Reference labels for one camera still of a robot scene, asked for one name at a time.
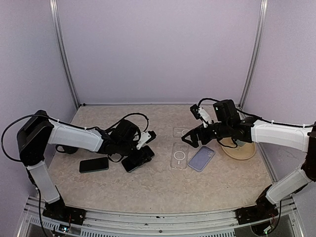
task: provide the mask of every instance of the black cable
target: black cable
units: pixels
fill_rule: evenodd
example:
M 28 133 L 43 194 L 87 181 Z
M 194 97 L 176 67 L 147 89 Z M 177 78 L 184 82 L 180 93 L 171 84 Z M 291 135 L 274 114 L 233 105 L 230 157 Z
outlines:
M 146 119 L 146 121 L 147 121 L 147 126 L 146 126 L 146 128 L 145 128 L 145 130 L 144 130 L 144 131 L 146 131 L 147 128 L 148 128 L 148 126 L 149 126 L 149 119 L 148 119 L 148 117 L 147 117 L 146 115 L 144 115 L 144 114 L 142 114 L 142 113 L 131 113 L 131 114 L 128 114 L 128 115 L 124 116 L 123 118 L 121 118 L 118 122 L 116 122 L 115 124 L 113 124 L 113 125 L 112 125 L 110 128 L 108 128 L 108 129 L 113 128 L 113 127 L 116 126 L 122 119 L 124 119 L 124 118 L 126 118 L 126 117 L 128 117 L 128 116 L 131 116 L 131 115 L 141 115 L 141 116 L 143 116 L 143 117 Z M 67 126 L 70 126 L 70 127 L 74 127 L 74 128 L 78 128 L 78 129 L 83 129 L 83 130 L 92 130 L 92 129 L 95 129 L 95 128 L 100 129 L 100 128 L 97 127 L 97 126 L 90 127 L 90 128 L 84 128 L 84 127 L 76 126 L 76 125 L 73 125 L 73 124 L 70 124 L 70 123 L 67 123 L 67 122 L 59 121 L 58 119 L 55 119 L 55 118 L 52 118 L 52 117 L 46 116 L 46 115 L 26 115 L 26 116 L 23 116 L 23 117 L 17 119 L 16 121 L 12 122 L 11 124 L 9 124 L 9 125 L 4 129 L 4 131 L 3 131 L 2 135 L 1 135 L 1 148 L 2 148 L 2 151 L 3 151 L 4 155 L 5 155 L 6 157 L 8 157 L 8 158 L 9 158 L 10 160 L 12 160 L 12 161 L 21 162 L 21 160 L 15 159 L 15 158 L 11 157 L 11 156 L 5 151 L 4 145 L 3 145 L 4 135 L 5 135 L 5 133 L 9 130 L 9 128 L 11 128 L 13 125 L 15 125 L 16 123 L 18 123 L 19 121 L 22 121 L 22 120 L 27 119 L 27 118 L 32 118 L 32 117 L 41 117 L 41 118 L 50 119 L 50 120 L 52 120 L 52 121 L 54 121 L 54 122 L 58 122 L 58 123 L 63 124 L 63 125 L 67 125 Z M 141 133 L 140 133 L 140 130 L 138 129 L 137 132 L 138 132 L 139 139 L 140 139 L 140 134 L 141 134 Z
M 198 103 L 198 106 L 201 105 L 201 103 L 205 100 L 210 100 L 210 101 L 214 101 L 214 102 L 219 102 L 219 100 L 216 100 L 216 99 L 212 99 L 212 98 L 203 98 L 199 101 Z M 251 116 L 251 117 L 255 117 L 257 118 L 258 120 L 261 120 L 263 122 L 267 122 L 267 123 L 271 123 L 271 124 L 275 124 L 275 125 L 281 125 L 281 126 L 289 126 L 289 127 L 298 127 L 298 128 L 311 128 L 311 127 L 315 127 L 316 126 L 316 123 L 315 124 L 311 124 L 311 125 L 306 125 L 305 127 L 302 126 L 302 125 L 296 125 L 296 124 L 287 124 L 287 123 L 282 123 L 282 122 L 272 122 L 272 121 L 269 121 L 269 120 L 266 120 L 260 116 L 257 116 L 257 115 L 254 115 L 254 114 L 250 114 L 250 113 L 247 113 L 247 112 L 244 112 L 240 109 L 237 109 L 236 110 L 244 115 L 247 115 L 247 116 Z
M 147 130 L 148 126 L 149 126 L 149 118 L 148 118 L 146 115 L 142 114 L 142 113 L 130 113 L 130 114 L 127 114 L 127 115 L 125 115 L 124 117 L 122 117 L 119 121 L 117 121 L 116 123 L 114 123 L 112 126 L 108 127 L 108 128 L 106 129 L 106 131 L 109 130 L 109 129 L 111 129 L 111 128 L 113 128 L 113 127 L 115 127 L 116 125 L 118 125 L 118 124 L 121 122 L 121 120 L 123 120 L 123 119 L 125 119 L 125 118 L 127 118 L 127 117 L 129 117 L 129 116 L 132 116 L 132 115 L 140 115 L 140 116 L 143 116 L 143 117 L 146 119 L 147 125 L 146 125 L 146 128 L 144 129 L 144 132 L 146 132 L 146 130 Z
M 207 121 L 205 121 L 205 119 L 203 119 L 202 116 L 199 117 L 203 122 L 205 122 L 207 125 L 209 125 L 209 123 Z
M 41 229 L 42 229 L 43 232 L 44 232 L 44 235 L 45 235 L 46 237 L 48 237 L 48 235 L 46 234 L 46 231 L 45 231 L 45 229 L 44 229 L 43 221 L 42 221 L 42 219 L 41 219 L 41 212 L 40 212 L 41 193 L 40 193 L 39 188 L 37 188 L 37 191 L 38 191 L 38 193 L 39 193 L 39 222 L 40 222 Z
M 220 142 L 219 139 L 216 139 L 216 141 L 217 141 L 221 146 L 223 146 L 223 147 L 228 147 L 228 148 L 237 148 L 237 147 L 238 147 L 237 142 L 235 142 L 233 138 L 232 138 L 232 141 L 233 141 L 233 143 L 235 144 L 234 147 L 231 147 L 231 146 L 228 146 L 228 145 L 224 145 L 223 143 Z
M 278 224 L 280 222 L 280 219 L 281 219 L 281 210 L 282 210 L 282 200 L 280 201 L 280 210 L 279 210 L 279 213 L 278 213 L 278 219 L 277 219 L 276 225 L 273 226 L 273 229 L 270 232 L 268 232 L 268 234 L 271 234 L 273 231 L 276 230 L 276 228 L 277 228 L 277 226 L 278 226 Z
M 216 99 L 213 99 L 213 98 L 203 98 L 203 99 L 201 99 L 201 100 L 198 102 L 197 106 L 200 106 L 201 103 L 202 103 L 203 101 L 205 101 L 205 100 L 210 100 L 210 101 L 214 101 L 214 102 L 219 102 L 219 100 L 216 100 Z

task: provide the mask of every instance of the clear phone case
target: clear phone case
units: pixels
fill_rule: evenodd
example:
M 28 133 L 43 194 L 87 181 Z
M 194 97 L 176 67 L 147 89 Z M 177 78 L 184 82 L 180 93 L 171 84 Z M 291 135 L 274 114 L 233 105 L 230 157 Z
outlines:
M 174 127 L 173 128 L 173 137 L 174 138 L 181 138 L 190 130 L 191 130 L 191 128 L 188 128 L 188 127 Z
M 184 143 L 173 143 L 171 168 L 185 169 L 188 162 L 188 150 L 189 146 Z

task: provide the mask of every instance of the purple backdrop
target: purple backdrop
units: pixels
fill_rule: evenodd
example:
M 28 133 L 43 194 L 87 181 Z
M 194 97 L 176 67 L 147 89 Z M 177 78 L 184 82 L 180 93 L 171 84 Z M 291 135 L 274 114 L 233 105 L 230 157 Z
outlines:
M 239 100 L 259 0 L 63 0 L 58 5 L 82 103 Z
M 270 0 L 246 111 L 288 123 L 316 121 L 316 2 Z M 278 178 L 304 162 L 305 154 L 265 145 Z M 308 237 L 316 232 L 316 185 L 294 196 Z
M 70 121 L 75 113 L 55 38 L 49 1 L 0 1 L 0 133 L 12 121 L 43 109 Z M 18 158 L 13 127 L 7 151 Z M 53 149 L 48 149 L 50 162 Z M 0 151 L 0 236 L 12 237 L 26 200 L 35 189 L 21 163 Z

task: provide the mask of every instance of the lavender phone case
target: lavender phone case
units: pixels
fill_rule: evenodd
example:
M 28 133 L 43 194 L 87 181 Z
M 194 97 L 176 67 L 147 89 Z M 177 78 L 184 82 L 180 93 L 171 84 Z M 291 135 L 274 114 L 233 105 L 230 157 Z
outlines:
M 188 162 L 188 166 L 197 172 L 201 172 L 214 155 L 215 151 L 206 146 L 202 146 L 201 149 L 199 149 L 199 151 Z

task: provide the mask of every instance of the white plastic bracket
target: white plastic bracket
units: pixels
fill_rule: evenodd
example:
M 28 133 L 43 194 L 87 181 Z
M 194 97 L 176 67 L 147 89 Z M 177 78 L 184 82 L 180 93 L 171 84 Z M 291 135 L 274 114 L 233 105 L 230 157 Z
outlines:
M 206 112 L 206 110 L 203 107 L 199 107 L 198 113 L 202 118 L 204 127 L 207 127 L 209 124 L 212 123 L 211 116 Z
M 267 191 L 266 198 L 272 204 L 277 204 L 283 198 L 294 193 L 296 190 L 310 183 L 305 171 L 298 167 L 292 173 L 273 184 Z
M 149 140 L 151 139 L 151 135 L 149 134 L 149 132 L 142 132 L 140 139 L 138 141 L 138 145 L 136 146 L 136 148 L 139 150 L 143 147 L 143 145 Z
M 27 166 L 26 168 L 38 186 L 38 189 L 40 190 L 44 200 L 47 203 L 58 201 L 60 195 L 49 176 L 45 162 L 40 161 L 38 164 Z

